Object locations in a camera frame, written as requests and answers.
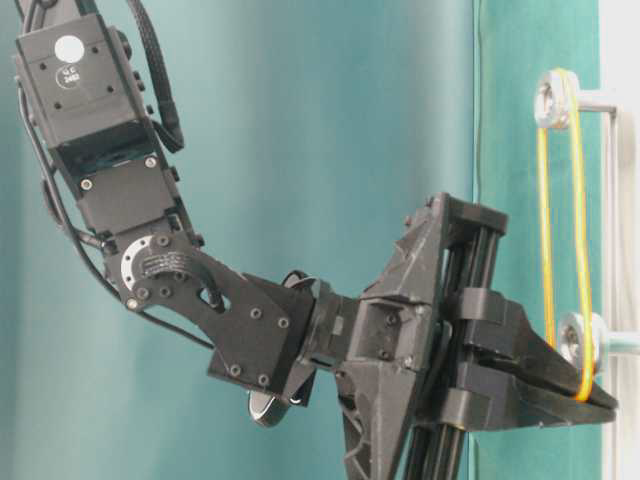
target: metal bar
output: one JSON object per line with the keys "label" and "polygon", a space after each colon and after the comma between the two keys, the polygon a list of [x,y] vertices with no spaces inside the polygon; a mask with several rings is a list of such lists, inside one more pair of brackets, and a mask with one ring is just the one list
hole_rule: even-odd
{"label": "metal bar", "polygon": [[409,457],[405,467],[404,480],[422,480],[425,459],[429,448],[431,431],[414,427],[409,447]]}
{"label": "metal bar", "polygon": [[640,332],[610,332],[610,355],[640,355]]}
{"label": "metal bar", "polygon": [[577,100],[581,112],[616,113],[617,110],[613,96],[601,90],[580,90]]}

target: wire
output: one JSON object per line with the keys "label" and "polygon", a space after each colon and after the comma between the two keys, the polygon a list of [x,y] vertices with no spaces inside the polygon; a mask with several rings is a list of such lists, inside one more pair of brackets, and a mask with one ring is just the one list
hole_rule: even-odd
{"label": "wire", "polygon": [[[102,274],[100,274],[100,272],[98,271],[94,263],[91,261],[91,259],[87,255],[87,252],[85,251],[85,249],[82,247],[80,243],[77,230],[71,223],[67,210],[64,206],[64,202],[62,201],[62,198],[60,196],[60,190],[58,189],[58,185],[56,184],[55,178],[53,177],[53,173],[47,161],[47,157],[42,147],[42,144],[40,143],[40,140],[36,134],[35,128],[29,121],[29,106],[27,101],[27,95],[25,94],[20,84],[18,84],[18,101],[19,101],[18,103],[20,107],[20,115],[22,116],[25,130],[27,131],[29,140],[31,140],[31,144],[33,145],[34,151],[36,153],[36,157],[40,163],[40,169],[42,170],[44,180],[46,181],[49,191],[51,193],[51,200],[53,202],[53,207],[57,213],[58,218],[60,218],[62,222],[63,231],[65,232],[67,237],[69,237],[69,239],[71,240],[71,243],[73,244],[76,252],[80,256],[80,259],[89,270],[89,273],[91,273],[91,275],[98,281],[100,285],[104,287],[104,289],[112,297],[120,301],[120,296],[117,290],[113,288],[111,284],[109,284],[107,279],[105,279],[102,276]],[[197,345],[205,347],[209,350],[214,349],[214,346],[211,343],[205,340],[202,340],[201,338],[187,332],[186,330],[183,330],[182,328],[176,327],[175,325],[172,325],[168,322],[165,322],[164,320],[161,320],[152,315],[149,315],[146,312],[136,312],[136,313],[146,321],[151,322],[154,325],[157,325],[166,330],[169,330],[177,335],[180,335],[186,338],[187,340],[190,340],[191,342],[196,343]]]}
{"label": "wire", "polygon": [[20,0],[14,0],[14,3],[16,4],[18,15],[20,15],[20,20],[24,22],[24,12],[22,11],[22,5],[20,5]]}
{"label": "wire", "polygon": [[[49,212],[49,215],[53,219],[54,223],[58,225],[58,227],[62,228],[62,220],[60,219],[60,215],[58,214],[58,211],[53,205],[53,199],[51,196],[51,191],[49,189],[49,184],[44,179],[42,180],[42,195],[44,197],[44,203],[45,203],[45,206],[47,207],[47,211]],[[98,249],[101,252],[103,251],[105,244],[98,237],[95,237],[94,235],[91,235],[88,232],[80,230],[79,228],[76,228],[75,231],[76,231],[76,235],[78,235],[78,240],[80,240],[80,242],[82,242],[83,244],[89,247]]]}
{"label": "wire", "polygon": [[477,12],[474,12],[475,16],[475,34],[476,34],[476,44],[475,44],[475,52],[474,52],[474,75],[476,78],[475,82],[475,103],[474,103],[474,170],[475,170],[475,181],[473,182],[473,201],[476,203],[480,203],[482,201],[482,113],[483,113],[483,102],[482,102],[482,89],[483,89],[483,67],[482,67],[482,54],[483,54],[483,45],[482,45],[482,0],[478,0],[477,3]]}
{"label": "wire", "polygon": [[25,35],[31,31],[31,26],[33,25],[33,17],[36,13],[36,8],[40,0],[31,0],[29,4],[29,8],[27,9],[27,13],[23,16],[22,22],[22,34]]}

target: metal rod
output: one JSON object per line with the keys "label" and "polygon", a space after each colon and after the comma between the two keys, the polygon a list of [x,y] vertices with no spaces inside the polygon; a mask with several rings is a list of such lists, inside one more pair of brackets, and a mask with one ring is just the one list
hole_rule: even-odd
{"label": "metal rod", "polygon": [[496,267],[496,256],[498,253],[498,241],[500,236],[493,232],[489,237],[489,243],[487,245],[487,256],[484,260],[484,272],[482,273],[481,285],[488,288],[493,280],[493,272]]}
{"label": "metal rod", "polygon": [[481,287],[482,278],[484,277],[486,247],[489,239],[489,230],[481,228],[480,233],[476,237],[473,250],[473,263],[471,266],[471,275],[469,278],[470,287]]}
{"label": "metal rod", "polygon": [[611,94],[601,90],[580,90],[577,100],[581,112],[616,113],[617,110]]}
{"label": "metal rod", "polygon": [[610,355],[640,355],[640,332],[610,332]]}
{"label": "metal rod", "polygon": [[422,480],[425,458],[429,448],[431,431],[422,427],[414,427],[411,434],[409,457],[404,471],[404,480]]}

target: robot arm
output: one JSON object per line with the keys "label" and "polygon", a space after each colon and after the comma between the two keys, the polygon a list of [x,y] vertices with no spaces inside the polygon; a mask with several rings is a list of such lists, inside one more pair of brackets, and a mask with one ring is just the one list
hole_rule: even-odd
{"label": "robot arm", "polygon": [[[412,432],[406,479],[454,478],[463,432],[611,421],[616,401],[532,331],[522,307],[490,290],[506,217],[446,194],[408,222],[382,275],[359,298],[293,272],[282,285],[202,251],[164,147],[184,146],[153,27],[143,35],[161,121],[126,37],[93,0],[20,0],[20,110],[45,199],[90,272],[132,312],[211,348],[209,375],[251,390],[258,423],[305,406],[318,369],[335,375],[350,479],[390,480]],[[45,152],[42,142],[46,142]],[[62,203],[60,174],[88,232]],[[98,248],[105,274],[84,246]],[[146,310],[163,306],[211,343]]]}

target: yellow rubber band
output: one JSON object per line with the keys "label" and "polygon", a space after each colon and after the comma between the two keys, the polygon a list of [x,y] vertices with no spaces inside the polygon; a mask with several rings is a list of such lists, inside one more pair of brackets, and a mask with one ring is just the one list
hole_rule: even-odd
{"label": "yellow rubber band", "polygon": [[[587,242],[587,198],[584,175],[584,152],[582,130],[576,93],[565,70],[558,69],[564,89],[569,93],[569,132],[571,138],[571,166],[573,172],[573,208],[576,248],[576,269],[580,290],[580,310],[584,319],[584,348],[582,355],[582,380],[575,396],[586,402],[593,388],[593,332],[591,327],[592,300],[591,275],[589,270],[589,244]],[[545,336],[555,347],[555,322],[553,313],[553,261],[551,249],[551,220],[549,206],[549,166],[547,156],[547,131],[538,130],[538,190],[540,204],[540,245],[544,290]]]}

